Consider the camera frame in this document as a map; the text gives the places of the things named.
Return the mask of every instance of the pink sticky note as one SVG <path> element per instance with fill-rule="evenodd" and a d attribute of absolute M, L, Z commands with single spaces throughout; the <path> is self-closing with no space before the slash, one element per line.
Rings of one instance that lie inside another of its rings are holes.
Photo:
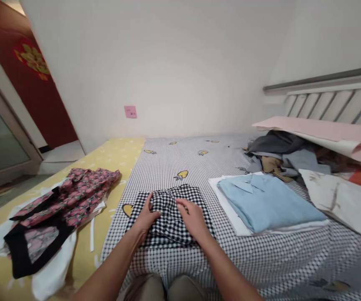
<path fill-rule="evenodd" d="M 126 118 L 137 118 L 135 106 L 124 106 Z"/>

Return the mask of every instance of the red door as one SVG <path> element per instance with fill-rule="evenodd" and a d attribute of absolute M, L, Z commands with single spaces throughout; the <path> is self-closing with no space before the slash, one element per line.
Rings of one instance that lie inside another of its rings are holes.
<path fill-rule="evenodd" d="M 28 19 L 0 1 L 0 64 L 51 148 L 76 141 L 77 135 L 51 75 L 44 80 L 15 56 L 28 39 L 40 52 Z"/>

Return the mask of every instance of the red decoration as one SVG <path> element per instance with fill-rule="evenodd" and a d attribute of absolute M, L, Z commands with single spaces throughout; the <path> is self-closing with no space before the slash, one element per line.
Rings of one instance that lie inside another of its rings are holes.
<path fill-rule="evenodd" d="M 50 71 L 41 52 L 27 38 L 23 38 L 13 49 L 14 54 L 20 62 L 27 65 L 42 80 L 48 80 Z"/>

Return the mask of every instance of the yellow bed sheet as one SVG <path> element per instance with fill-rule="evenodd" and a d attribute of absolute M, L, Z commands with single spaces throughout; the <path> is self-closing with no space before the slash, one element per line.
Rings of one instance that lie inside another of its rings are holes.
<path fill-rule="evenodd" d="M 54 174 L 28 192 L 18 196 L 0 208 L 0 224 L 3 223 L 14 206 L 20 205 L 34 197 L 34 193 L 42 187 L 51 187 L 61 181 L 71 168 L 105 168 L 117 169 L 122 173 L 120 182 L 111 190 L 107 207 L 96 216 L 94 221 L 94 251 L 90 252 L 90 223 L 78 230 L 77 242 L 66 277 L 66 285 L 49 300 L 65 300 L 97 269 L 104 239 L 112 220 L 113 209 L 118 206 L 132 168 L 139 158 L 144 146 L 144 138 L 116 138 L 107 141 L 89 155 L 71 164 L 64 170 Z M 31 293 L 31 277 L 14 280 L 10 259 L 0 257 L 0 300 L 35 300 Z"/>

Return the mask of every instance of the person's right hand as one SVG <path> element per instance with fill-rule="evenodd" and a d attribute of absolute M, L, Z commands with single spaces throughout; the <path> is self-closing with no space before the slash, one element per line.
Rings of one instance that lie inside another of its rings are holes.
<path fill-rule="evenodd" d="M 183 221 L 185 222 L 186 229 L 197 242 L 212 237 L 207 228 L 206 221 L 204 220 L 203 209 L 186 199 L 176 199 L 176 203 Z"/>

